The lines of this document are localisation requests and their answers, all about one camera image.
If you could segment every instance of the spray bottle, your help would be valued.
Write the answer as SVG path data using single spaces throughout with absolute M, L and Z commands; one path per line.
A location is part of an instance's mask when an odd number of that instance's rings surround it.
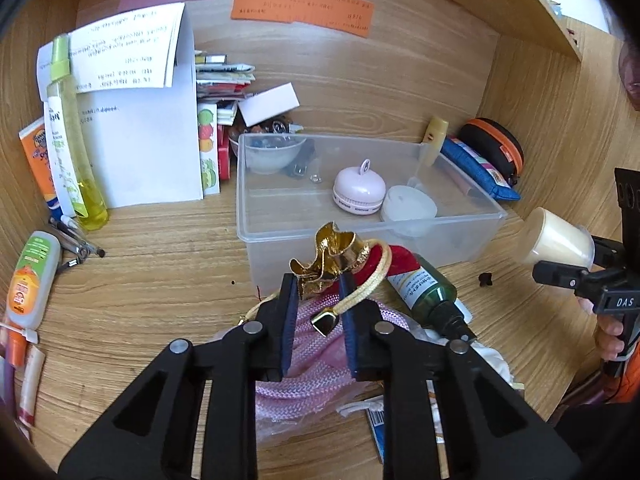
M 51 83 L 47 86 L 47 107 L 53 144 L 74 211 L 85 229 L 101 228 L 109 219 L 100 189 L 95 183 L 82 138 L 76 80 L 69 66 L 69 37 L 53 40 Z

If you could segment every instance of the gold metal clasp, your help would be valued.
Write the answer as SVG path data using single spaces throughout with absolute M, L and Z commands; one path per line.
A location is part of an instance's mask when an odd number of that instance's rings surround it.
M 331 330 L 335 328 L 339 321 L 340 316 L 334 313 L 334 310 L 330 306 L 325 307 L 311 317 L 311 324 L 324 337 L 327 337 L 331 333 Z

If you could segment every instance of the orange cap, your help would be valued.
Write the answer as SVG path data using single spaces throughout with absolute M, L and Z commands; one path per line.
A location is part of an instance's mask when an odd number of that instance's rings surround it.
M 13 330 L 9 331 L 9 341 L 6 348 L 6 360 L 14 368 L 22 368 L 24 366 L 24 357 L 27 353 L 27 340 L 22 334 L 18 334 Z

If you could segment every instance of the orange sticky note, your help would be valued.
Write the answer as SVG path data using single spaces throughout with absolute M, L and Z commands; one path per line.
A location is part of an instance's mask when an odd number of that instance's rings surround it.
M 234 0 L 231 18 L 309 23 L 366 38 L 373 9 L 366 0 Z
M 234 0 L 232 20 L 292 23 L 290 0 Z
M 369 35 L 373 4 L 367 0 L 303 0 L 296 6 L 295 21 L 350 32 L 363 38 Z

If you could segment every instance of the gold crumpled foil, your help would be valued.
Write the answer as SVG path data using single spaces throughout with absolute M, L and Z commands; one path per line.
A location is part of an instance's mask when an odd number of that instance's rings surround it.
M 340 232 L 334 222 L 323 225 L 316 233 L 316 259 L 307 266 L 295 258 L 289 263 L 298 278 L 298 295 L 306 300 L 327 290 L 343 272 L 358 272 L 370 252 L 356 233 Z

